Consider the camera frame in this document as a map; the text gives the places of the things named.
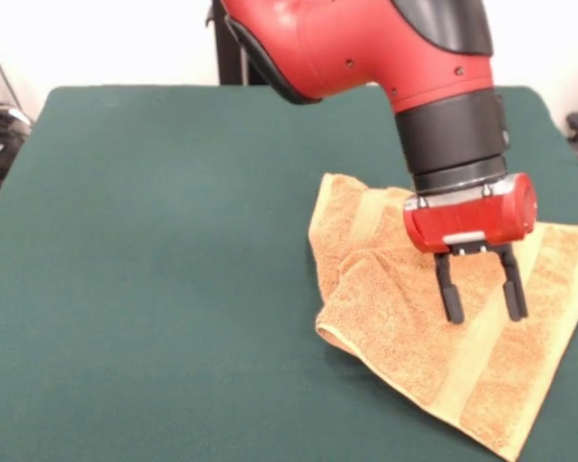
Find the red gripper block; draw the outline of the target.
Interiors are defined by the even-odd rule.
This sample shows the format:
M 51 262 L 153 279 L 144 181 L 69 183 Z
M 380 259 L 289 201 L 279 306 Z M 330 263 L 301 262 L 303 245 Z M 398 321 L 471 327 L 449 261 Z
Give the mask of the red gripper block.
M 406 200 L 407 235 L 418 250 L 435 253 L 435 277 L 448 322 L 463 323 L 464 313 L 451 277 L 450 254 L 445 252 L 473 243 L 498 245 L 493 250 L 506 277 L 503 292 L 509 317 L 512 321 L 528 317 L 519 266 L 509 243 L 533 232 L 537 211 L 534 184 L 526 173 L 461 191 L 415 194 Z

